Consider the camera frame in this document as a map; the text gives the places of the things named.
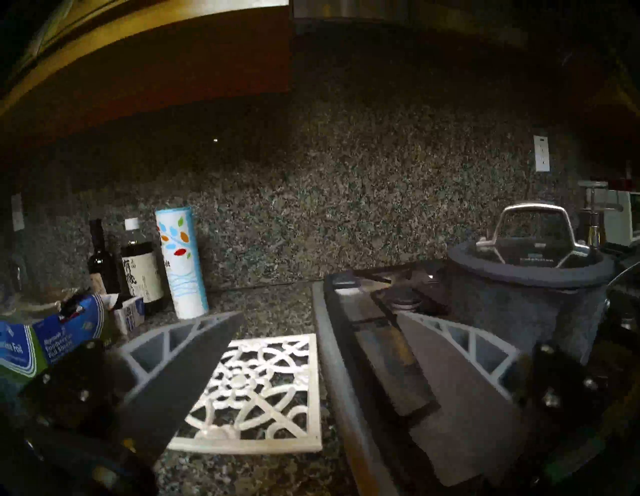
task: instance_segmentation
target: bottle label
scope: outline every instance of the bottle label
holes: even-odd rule
[[[91,278],[91,287],[95,294],[107,294],[107,289],[104,287],[102,276],[99,273],[89,274],[89,277]]]
[[[145,303],[159,300],[164,296],[160,284],[160,274],[153,253],[122,257],[124,275],[132,296],[142,296]]]

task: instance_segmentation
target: electrical outlet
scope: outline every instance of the electrical outlet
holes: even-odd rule
[[[536,153],[536,172],[549,172],[549,142],[546,136],[533,137],[533,149]]]
[[[22,195],[18,193],[11,197],[11,217],[13,220],[13,230],[24,229],[24,215],[22,214]]]

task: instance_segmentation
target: white trivet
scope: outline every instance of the white trivet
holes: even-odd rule
[[[291,406],[298,392],[307,393],[306,404]],[[272,405],[269,398],[273,396],[282,397]],[[198,429],[195,437],[176,436],[168,448],[220,454],[320,451],[319,400],[315,334],[235,340],[185,419]],[[192,415],[203,407],[204,420]],[[235,419],[216,421],[222,410],[228,419],[229,408],[237,410]],[[306,429],[294,422],[299,415],[306,417],[306,422],[298,422]],[[264,438],[241,438],[249,429]]]

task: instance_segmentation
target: white bottle cap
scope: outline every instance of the white bottle cap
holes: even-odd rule
[[[133,219],[124,219],[124,229],[126,229],[127,231],[132,231],[139,228],[140,221],[138,221],[137,217],[134,217]]]

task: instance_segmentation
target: pot lid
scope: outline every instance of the pot lid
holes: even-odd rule
[[[539,202],[505,208],[491,239],[461,243],[449,258],[479,275],[542,287],[598,285],[615,270],[608,255],[575,241],[565,209]]]

